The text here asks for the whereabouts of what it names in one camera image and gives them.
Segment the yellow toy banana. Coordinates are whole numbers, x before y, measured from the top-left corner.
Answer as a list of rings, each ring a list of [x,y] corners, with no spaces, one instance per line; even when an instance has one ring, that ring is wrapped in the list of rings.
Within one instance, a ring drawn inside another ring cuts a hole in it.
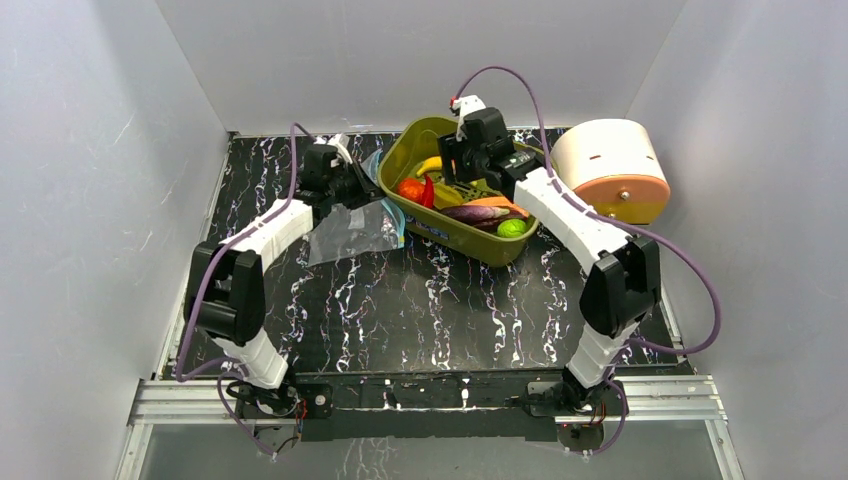
[[[431,172],[440,172],[442,170],[442,159],[439,156],[433,156],[424,160],[417,169],[415,176],[423,177]]]

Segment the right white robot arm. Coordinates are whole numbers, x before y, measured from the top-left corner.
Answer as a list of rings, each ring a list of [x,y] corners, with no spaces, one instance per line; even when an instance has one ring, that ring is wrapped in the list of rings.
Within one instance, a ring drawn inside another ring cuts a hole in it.
[[[622,169],[646,159],[652,151],[647,131],[627,119],[591,120],[536,151],[515,146],[501,112],[474,96],[454,100],[450,110],[458,127],[438,140],[446,180],[485,180],[540,220],[587,276],[577,349],[561,380],[528,391],[525,407],[535,415],[590,413],[611,383],[615,357],[660,300],[660,252],[634,226],[598,213],[565,179],[580,163]]]

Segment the clear zip top bag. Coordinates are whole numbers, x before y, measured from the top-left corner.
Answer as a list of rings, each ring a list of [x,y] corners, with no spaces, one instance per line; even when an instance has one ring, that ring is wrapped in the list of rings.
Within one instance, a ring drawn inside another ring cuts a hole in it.
[[[365,173],[377,185],[374,174],[368,171],[370,163],[356,162],[362,165]],[[296,198],[299,200],[302,168],[303,165],[298,171],[296,190]],[[306,235],[310,247],[310,266],[404,246],[403,214],[386,194],[382,200],[365,206],[330,206],[328,203],[309,206],[313,213],[313,229]]]

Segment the olive green plastic basket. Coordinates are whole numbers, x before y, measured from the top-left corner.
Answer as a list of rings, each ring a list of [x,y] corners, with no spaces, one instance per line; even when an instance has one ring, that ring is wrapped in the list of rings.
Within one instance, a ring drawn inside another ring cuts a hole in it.
[[[514,238],[502,238],[434,209],[425,208],[396,192],[397,185],[416,173],[422,162],[439,154],[437,139],[456,130],[457,122],[439,116],[423,117],[410,123],[394,141],[380,162],[378,184],[387,198],[406,216],[406,229],[493,267],[507,265],[518,258],[540,226],[530,217],[528,231]]]

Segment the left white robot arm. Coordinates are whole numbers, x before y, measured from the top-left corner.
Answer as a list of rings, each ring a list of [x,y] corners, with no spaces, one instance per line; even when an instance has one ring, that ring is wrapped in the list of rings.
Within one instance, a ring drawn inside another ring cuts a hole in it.
[[[224,351],[236,373],[230,396],[281,417],[305,405],[289,360],[264,328],[264,274],[292,243],[328,225],[334,214],[383,198],[347,143],[343,134],[314,140],[303,158],[293,162],[295,187],[289,196],[231,237],[195,247],[184,303],[186,330],[175,369],[179,378],[190,377],[183,370],[185,357],[192,334],[201,331]]]

